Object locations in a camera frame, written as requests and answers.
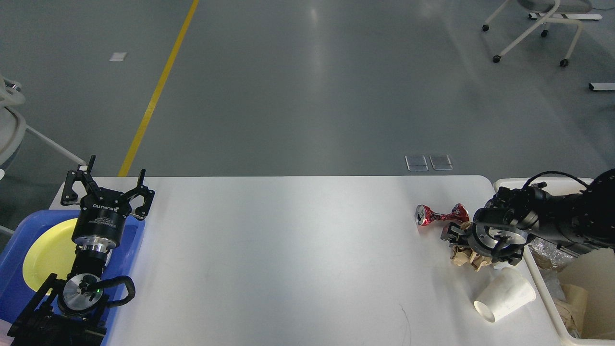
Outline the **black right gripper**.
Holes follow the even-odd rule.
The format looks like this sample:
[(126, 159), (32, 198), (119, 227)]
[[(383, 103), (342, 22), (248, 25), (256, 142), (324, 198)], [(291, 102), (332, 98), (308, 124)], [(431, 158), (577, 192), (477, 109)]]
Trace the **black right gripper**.
[[(469, 245), (468, 235), (474, 228), (477, 242)], [(513, 226), (494, 226), (477, 222), (449, 222), (443, 227), (440, 239), (448, 246), (476, 249), (480, 254), (492, 258), (492, 262), (506, 262), (512, 266), (523, 259), (524, 246), (527, 243), (527, 232)]]

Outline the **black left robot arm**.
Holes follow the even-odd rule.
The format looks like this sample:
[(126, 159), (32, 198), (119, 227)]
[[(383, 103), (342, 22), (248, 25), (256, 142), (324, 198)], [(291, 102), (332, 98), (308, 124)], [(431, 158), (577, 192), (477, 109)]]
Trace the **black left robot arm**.
[(121, 274), (105, 278), (112, 252), (121, 245), (130, 216), (142, 221), (155, 192), (144, 184), (123, 192), (98, 186), (91, 176), (95, 155), (86, 166), (67, 173), (61, 205), (80, 208), (71, 235), (75, 259), (66, 278), (48, 275), (9, 330), (13, 346), (99, 346), (106, 335), (108, 309), (136, 295), (133, 280)]

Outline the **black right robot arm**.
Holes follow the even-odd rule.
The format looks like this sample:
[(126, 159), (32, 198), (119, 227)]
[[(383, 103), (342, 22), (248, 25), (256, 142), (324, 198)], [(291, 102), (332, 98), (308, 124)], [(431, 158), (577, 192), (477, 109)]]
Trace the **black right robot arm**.
[(444, 226), (440, 238), (510, 265), (521, 261), (525, 245), (535, 238), (575, 258), (615, 247), (613, 170), (584, 184), (578, 193), (560, 196), (532, 186), (534, 179), (530, 177), (521, 188), (499, 187), (475, 212), (467, 229), (452, 222)]

